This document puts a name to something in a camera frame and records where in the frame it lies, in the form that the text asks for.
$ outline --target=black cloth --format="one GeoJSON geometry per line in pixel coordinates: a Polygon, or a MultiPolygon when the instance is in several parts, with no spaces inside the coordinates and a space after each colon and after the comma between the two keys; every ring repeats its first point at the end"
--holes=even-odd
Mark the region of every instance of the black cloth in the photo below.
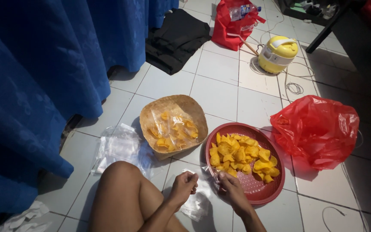
{"type": "Polygon", "coordinates": [[[146,39],[146,61],[172,75],[211,39],[210,26],[183,9],[167,13],[160,29],[152,28],[146,39]]]}

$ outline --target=left hand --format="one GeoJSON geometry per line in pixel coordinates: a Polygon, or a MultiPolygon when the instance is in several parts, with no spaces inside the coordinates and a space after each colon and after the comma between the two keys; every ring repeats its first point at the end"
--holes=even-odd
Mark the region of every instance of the left hand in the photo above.
{"type": "Polygon", "coordinates": [[[175,212],[188,200],[190,194],[195,194],[198,187],[197,180],[198,174],[192,174],[189,171],[176,176],[173,188],[167,199],[167,203],[175,208],[175,212]]]}

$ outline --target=white tile floor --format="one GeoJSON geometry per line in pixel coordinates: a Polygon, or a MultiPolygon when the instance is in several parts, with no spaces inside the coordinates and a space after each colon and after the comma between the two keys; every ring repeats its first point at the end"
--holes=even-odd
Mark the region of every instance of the white tile floor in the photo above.
{"type": "MultiPolygon", "coordinates": [[[[180,7],[213,28],[213,15],[218,2],[188,0],[185,4],[180,3],[180,7]]],[[[247,39],[257,47],[254,39],[260,40],[261,35],[282,17],[271,0],[253,2],[263,7],[260,15],[267,19],[265,24],[259,24],[253,30],[252,38],[247,39]]],[[[360,130],[364,144],[345,161],[357,201],[341,166],[334,170],[310,171],[303,169],[298,161],[292,162],[290,156],[284,156],[286,179],[283,191],[273,202],[256,207],[270,232],[325,232],[327,228],[322,211],[328,206],[346,214],[342,216],[333,208],[325,210],[324,219],[331,231],[363,231],[361,215],[371,231],[371,110],[366,110],[371,106],[371,90],[356,73],[355,66],[333,34],[312,54],[305,52],[321,30],[319,25],[305,24],[285,16],[284,22],[278,24],[271,34],[263,36],[263,41],[275,35],[296,38],[300,41],[300,50],[295,62],[311,66],[316,74],[312,78],[289,76],[288,82],[297,83],[304,90],[301,95],[289,92],[290,101],[304,95],[318,95],[354,106],[361,114],[363,122],[360,130]]],[[[41,182],[38,200],[44,202],[51,213],[34,221],[53,222],[49,232],[86,231],[99,181],[98,176],[90,176],[98,137],[108,126],[120,123],[131,125],[141,133],[139,113],[157,98],[173,94],[190,95],[206,113],[209,132],[221,124],[238,121],[262,129],[273,140],[269,118],[290,104],[284,89],[285,75],[260,75],[252,71],[254,68],[258,68],[256,58],[247,47],[232,51],[209,41],[193,55],[182,71],[172,76],[148,63],[136,73],[115,72],[110,80],[111,95],[103,104],[103,115],[95,120],[83,119],[68,136],[61,151],[61,156],[74,165],[74,173],[68,180],[47,175],[41,182]],[[219,107],[221,96],[221,104],[227,106],[226,109],[219,107]]],[[[291,64],[289,72],[297,76],[310,75],[309,70],[300,64],[291,64]]],[[[164,189],[172,185],[172,177],[184,168],[200,173],[202,146],[162,161],[163,171],[152,178],[152,183],[165,195],[167,190],[164,189]]],[[[281,148],[278,150],[279,154],[284,154],[281,148]]],[[[209,201],[210,213],[200,223],[193,222],[182,213],[176,215],[190,231],[244,231],[242,221],[229,204],[214,193],[209,201]]]]}

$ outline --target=red round tray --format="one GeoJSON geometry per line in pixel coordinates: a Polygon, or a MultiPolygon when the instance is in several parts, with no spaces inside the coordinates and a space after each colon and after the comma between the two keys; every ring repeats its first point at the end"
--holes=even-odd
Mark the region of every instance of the red round tray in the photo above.
{"type": "MultiPolygon", "coordinates": [[[[278,164],[276,168],[280,171],[280,175],[273,177],[274,181],[268,183],[267,185],[260,179],[260,177],[251,172],[251,175],[245,175],[242,172],[237,172],[237,178],[244,189],[247,199],[252,205],[264,205],[272,200],[274,200],[283,189],[284,180],[286,173],[284,172],[284,163],[279,157],[275,145],[270,139],[265,136],[261,131],[247,124],[242,123],[228,123],[223,124],[209,135],[206,146],[205,146],[205,158],[206,163],[210,165],[210,148],[212,148],[211,143],[216,143],[216,134],[220,132],[221,135],[228,134],[239,134],[246,135],[258,141],[259,146],[264,149],[270,150],[270,154],[277,158],[278,164]]],[[[215,176],[215,173],[211,168],[209,168],[211,175],[215,176]]]]}

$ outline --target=bamboo basket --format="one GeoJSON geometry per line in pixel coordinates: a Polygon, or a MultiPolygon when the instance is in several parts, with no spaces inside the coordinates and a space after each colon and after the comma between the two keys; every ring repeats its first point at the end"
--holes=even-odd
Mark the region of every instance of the bamboo basket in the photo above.
{"type": "Polygon", "coordinates": [[[148,144],[150,144],[154,150],[155,156],[159,160],[166,159],[179,152],[188,150],[191,147],[200,145],[208,135],[207,121],[203,109],[192,97],[187,95],[167,96],[149,103],[141,110],[140,124],[145,139],[147,140],[148,144]],[[154,148],[154,144],[157,142],[157,139],[147,131],[148,128],[153,125],[152,122],[154,122],[152,112],[159,115],[165,111],[183,114],[185,117],[193,120],[198,129],[198,137],[196,139],[197,144],[184,147],[182,150],[178,151],[157,151],[154,148]]]}

